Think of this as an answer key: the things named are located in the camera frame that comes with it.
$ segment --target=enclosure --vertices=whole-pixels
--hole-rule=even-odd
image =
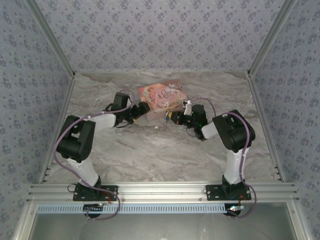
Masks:
[[[320,239],[316,0],[4,0],[1,9],[1,239]],[[253,127],[244,176],[254,212],[227,221],[235,201],[207,199],[227,166],[219,135],[200,141],[142,116],[95,133],[93,167],[118,186],[122,208],[88,221],[69,191],[77,177],[53,159],[66,117],[99,113],[123,89],[138,103],[138,88],[168,80]],[[210,121],[210,104],[197,104]],[[247,213],[254,200],[245,202]]]

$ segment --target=book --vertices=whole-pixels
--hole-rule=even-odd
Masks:
[[[138,88],[140,100],[148,103],[150,111],[145,115],[151,121],[166,117],[166,112],[183,110],[187,95],[180,80],[170,80]]]

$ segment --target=patterned wallpaper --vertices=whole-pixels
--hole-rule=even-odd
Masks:
[[[249,68],[283,0],[37,0],[75,71]]]
[[[39,180],[69,77],[22,0],[0,1],[0,239]]]
[[[292,10],[255,76],[288,181],[320,239],[320,2]]]

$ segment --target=marble floor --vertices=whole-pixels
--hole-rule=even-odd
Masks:
[[[217,115],[237,109],[256,133],[245,162],[245,178],[277,179],[249,84],[235,74],[201,71],[78,73],[66,115],[99,112],[112,103],[116,91],[121,89],[132,90],[139,99],[139,87],[171,79],[181,80],[189,99],[209,98]],[[207,118],[211,119],[214,114],[210,105],[205,101],[198,103],[204,105]],[[220,181],[226,169],[227,149],[218,135],[200,141],[172,121],[147,121],[141,117],[128,127],[98,132],[94,136],[91,159],[103,182]],[[77,178],[53,162],[46,180],[71,183]]]

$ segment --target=wall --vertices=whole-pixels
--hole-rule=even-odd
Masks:
[[[301,0],[255,82],[288,181],[320,239],[320,3]]]
[[[76,71],[246,70],[283,0],[38,0]]]
[[[0,9],[0,239],[9,240],[70,78],[22,0],[1,0]]]

